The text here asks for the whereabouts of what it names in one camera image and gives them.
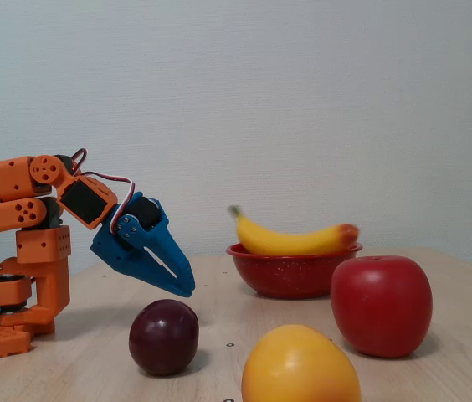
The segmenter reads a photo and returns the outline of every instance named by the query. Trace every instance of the white wall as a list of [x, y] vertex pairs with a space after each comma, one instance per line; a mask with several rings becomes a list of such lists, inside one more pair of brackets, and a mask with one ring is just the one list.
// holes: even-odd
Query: white wall
[[235, 241], [237, 203], [472, 261], [472, 0], [0, 2], [0, 159], [83, 146], [190, 255]]

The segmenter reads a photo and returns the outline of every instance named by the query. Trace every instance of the robotic arm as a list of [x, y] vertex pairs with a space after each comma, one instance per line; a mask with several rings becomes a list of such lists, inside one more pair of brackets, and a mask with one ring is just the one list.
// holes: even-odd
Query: robotic arm
[[[190, 297], [195, 289], [192, 269], [167, 229], [159, 201], [134, 193], [128, 178], [82, 173], [86, 156], [87, 151], [80, 149], [72, 157], [42, 155], [0, 162], [0, 232], [59, 228], [65, 210], [87, 229], [100, 225], [91, 249], [115, 271]], [[95, 175], [130, 183], [121, 204]], [[40, 198], [52, 188], [57, 198]], [[58, 252], [70, 254], [67, 247]]]

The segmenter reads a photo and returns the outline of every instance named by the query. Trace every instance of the orange robotic arm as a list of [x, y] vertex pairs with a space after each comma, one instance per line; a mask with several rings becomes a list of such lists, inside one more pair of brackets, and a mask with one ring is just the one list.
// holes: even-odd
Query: orange robotic arm
[[[77, 169], [73, 158], [50, 155], [0, 162], [0, 232], [20, 229], [17, 256], [0, 264], [0, 356], [27, 352], [69, 303], [69, 227], [59, 216], [67, 210], [94, 229], [117, 205], [109, 188]], [[57, 198], [40, 198], [52, 188]], [[23, 308], [33, 282], [37, 304]]]
[[35, 197], [50, 194], [52, 187], [57, 190], [60, 208], [88, 229], [96, 228], [116, 206], [117, 197], [100, 181], [75, 176], [72, 162], [68, 165], [65, 166], [64, 157], [50, 155], [1, 161], [0, 232], [41, 224], [47, 207]]

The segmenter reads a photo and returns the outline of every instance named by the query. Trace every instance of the banana stem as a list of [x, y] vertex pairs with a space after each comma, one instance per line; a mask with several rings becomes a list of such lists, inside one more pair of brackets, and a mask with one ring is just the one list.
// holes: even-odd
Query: banana stem
[[242, 210], [240, 209], [240, 207], [236, 205], [231, 205], [230, 207], [228, 207], [228, 211], [232, 214], [232, 216], [235, 219], [239, 218], [240, 215], [242, 214]]

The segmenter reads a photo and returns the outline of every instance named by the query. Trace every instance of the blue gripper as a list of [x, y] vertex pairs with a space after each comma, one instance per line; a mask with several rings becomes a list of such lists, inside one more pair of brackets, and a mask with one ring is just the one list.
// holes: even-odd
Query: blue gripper
[[[142, 197], [142, 193], [135, 193], [126, 209]], [[169, 233], [169, 219], [162, 205], [155, 199], [149, 200], [160, 209], [161, 220], [157, 224], [145, 229], [135, 215], [125, 211], [113, 235], [110, 232], [112, 213], [94, 237], [91, 250], [123, 275], [132, 276], [177, 296], [190, 297], [195, 290], [192, 267]]]

